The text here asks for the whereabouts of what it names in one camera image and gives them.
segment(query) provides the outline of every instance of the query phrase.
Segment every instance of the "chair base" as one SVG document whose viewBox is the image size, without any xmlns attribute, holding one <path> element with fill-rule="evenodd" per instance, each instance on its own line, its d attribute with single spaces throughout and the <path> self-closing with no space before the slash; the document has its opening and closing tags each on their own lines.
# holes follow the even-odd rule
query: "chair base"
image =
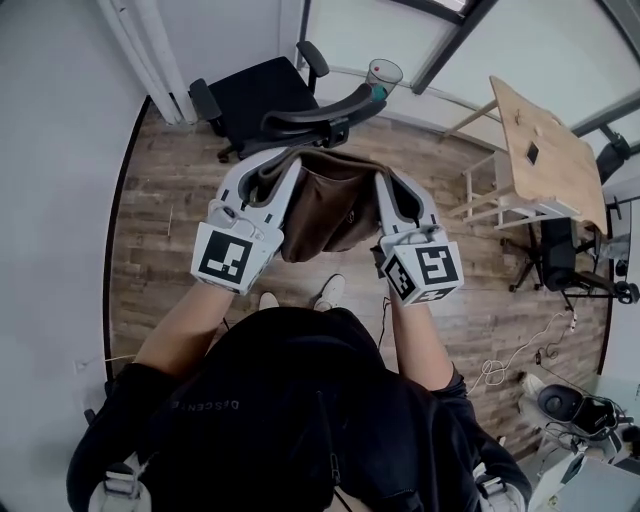
<svg viewBox="0 0 640 512">
<path fill-rule="evenodd" d="M 528 225 L 527 227 L 529 228 L 529 242 L 531 243 L 531 247 L 525 247 L 523 245 L 513 243 L 507 238 L 502 238 L 500 240 L 500 245 L 502 247 L 515 247 L 516 249 L 524 252 L 527 255 L 527 261 L 524 268 L 520 272 L 518 281 L 516 282 L 516 284 L 509 285 L 509 291 L 512 293 L 518 291 L 518 288 L 522 286 L 522 284 L 525 282 L 527 277 L 529 277 L 529 274 L 534 268 L 536 269 L 536 274 L 538 275 L 538 282 L 533 285 L 533 288 L 536 291 L 542 288 L 542 254 L 540 253 L 538 241 L 536 240 L 533 228 L 531 227 L 531 225 Z"/>
</svg>

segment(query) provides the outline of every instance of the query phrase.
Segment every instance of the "white sneaker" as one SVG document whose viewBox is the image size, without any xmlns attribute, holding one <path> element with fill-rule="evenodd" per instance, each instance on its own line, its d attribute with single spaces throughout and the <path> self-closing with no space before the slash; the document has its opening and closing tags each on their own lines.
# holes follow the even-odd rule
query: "white sneaker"
<svg viewBox="0 0 640 512">
<path fill-rule="evenodd" d="M 313 306 L 315 311 L 328 311 L 331 308 L 335 308 L 338 305 L 338 301 L 342 298 L 344 293 L 344 286 L 347 280 L 342 274 L 336 274 L 327 281 L 322 289 L 320 298 L 316 301 L 316 305 Z"/>
<path fill-rule="evenodd" d="M 278 304 L 278 299 L 271 292 L 263 293 L 260 297 L 260 305 L 258 306 L 258 311 L 262 311 L 263 309 L 269 308 L 277 308 L 280 304 Z"/>
</svg>

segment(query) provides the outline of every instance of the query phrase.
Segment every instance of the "wooden table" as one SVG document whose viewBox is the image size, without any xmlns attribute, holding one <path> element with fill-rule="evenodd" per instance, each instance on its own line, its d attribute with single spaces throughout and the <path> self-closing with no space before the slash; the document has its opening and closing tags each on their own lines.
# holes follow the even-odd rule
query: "wooden table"
<svg viewBox="0 0 640 512">
<path fill-rule="evenodd" d="M 564 203 L 579 212 L 573 216 L 575 220 L 592 222 L 607 234 L 602 185 L 589 144 L 576 137 L 551 112 L 529 102 L 499 78 L 492 76 L 490 81 L 495 99 L 442 137 L 450 136 L 497 106 L 511 159 L 513 185 L 508 191 L 496 190 L 449 213 L 457 215 L 503 193 L 515 192 L 525 201 L 555 199 Z M 532 143 L 538 148 L 533 164 L 527 158 Z"/>
</svg>

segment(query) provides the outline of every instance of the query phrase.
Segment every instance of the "floor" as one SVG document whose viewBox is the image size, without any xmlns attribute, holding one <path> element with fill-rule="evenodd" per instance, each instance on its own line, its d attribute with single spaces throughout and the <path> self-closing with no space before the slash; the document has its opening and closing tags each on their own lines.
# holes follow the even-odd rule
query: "floor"
<svg viewBox="0 0 640 512">
<path fill-rule="evenodd" d="M 117 218 L 111 279 L 112 356 L 135 354 L 145 336 L 192 284 L 189 275 L 197 224 L 206 216 L 226 171 L 234 163 L 220 164 L 216 152 L 224 140 L 205 123 L 169 127 L 152 106 L 140 131 L 128 170 Z M 507 237 L 526 243 L 526 231 L 500 232 L 489 223 L 465 225 L 444 215 L 461 203 L 464 180 L 460 172 L 488 152 L 452 137 L 439 144 L 427 131 L 386 119 L 373 119 L 352 130 L 340 148 L 367 156 L 413 176 L 434 197 L 450 239 L 458 242 L 465 285 L 446 301 L 434 303 L 433 314 L 449 354 L 470 385 L 486 359 L 506 361 L 552 315 L 564 311 L 558 294 L 533 291 L 530 278 L 513 294 L 522 258 L 503 249 Z M 382 301 L 386 284 L 375 276 L 369 247 L 363 242 L 346 253 L 325 253 L 307 263 L 287 264 L 276 259 L 255 284 L 251 294 L 237 297 L 227 319 L 234 324 L 257 309 L 263 291 L 272 291 L 283 305 L 311 304 L 334 273 L 347 277 L 342 305 L 351 309 L 374 339 L 382 329 Z M 589 265 L 588 259 L 582 265 Z M 558 347 L 556 359 L 543 365 L 564 378 L 584 384 L 595 373 L 606 321 L 606 301 L 581 299 L 578 325 Z M 389 368 L 397 368 L 390 315 L 382 343 Z M 530 370 L 546 382 L 555 378 L 535 366 L 539 347 L 557 341 L 568 326 L 568 316 L 557 318 L 547 334 L 523 350 L 512 362 L 505 382 L 484 381 L 470 395 L 479 423 L 494 436 L 507 436 L 507 448 L 522 458 L 535 450 L 539 434 L 518 421 L 518 373 Z M 118 371 L 126 362 L 118 360 Z"/>
</svg>

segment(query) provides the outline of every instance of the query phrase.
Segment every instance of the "person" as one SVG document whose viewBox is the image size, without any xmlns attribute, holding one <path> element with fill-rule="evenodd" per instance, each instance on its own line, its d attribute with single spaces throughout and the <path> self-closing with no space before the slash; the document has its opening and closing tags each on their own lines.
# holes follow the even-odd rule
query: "person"
<svg viewBox="0 0 640 512">
<path fill-rule="evenodd" d="M 396 374 L 338 307 L 344 288 L 332 277 L 313 309 L 264 294 L 211 346 L 233 294 L 196 283 L 118 374 L 80 441 L 71 509 L 86 511 L 107 468 L 132 454 L 154 512 L 471 512 L 486 503 L 480 462 L 485 480 L 527 502 L 526 477 L 478 426 L 428 305 L 403 307 L 391 290 Z"/>
</svg>

